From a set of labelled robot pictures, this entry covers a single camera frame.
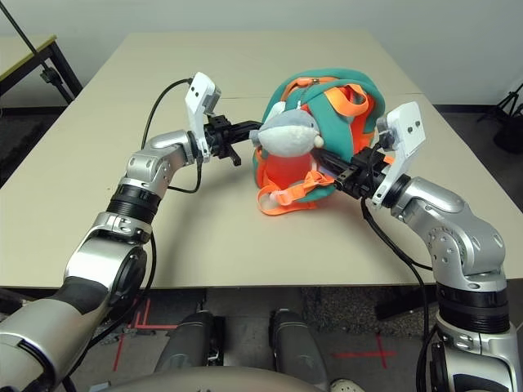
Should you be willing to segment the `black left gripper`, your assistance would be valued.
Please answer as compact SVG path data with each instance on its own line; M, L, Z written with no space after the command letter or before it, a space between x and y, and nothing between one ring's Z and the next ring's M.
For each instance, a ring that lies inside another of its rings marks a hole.
M261 126L261 122L253 120L231 123L225 115L208 115L204 134L211 155L219 159L230 158L234 166L240 166L242 160L234 150L233 144L249 140L251 130L257 130Z

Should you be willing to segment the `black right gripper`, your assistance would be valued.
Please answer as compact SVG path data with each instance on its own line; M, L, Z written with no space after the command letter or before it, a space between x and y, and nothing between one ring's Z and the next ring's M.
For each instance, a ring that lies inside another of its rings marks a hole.
M312 157L327 172L336 172L336 190L352 198L371 198L385 178L382 171L391 164L374 149L361 150L349 162L325 149L313 149Z

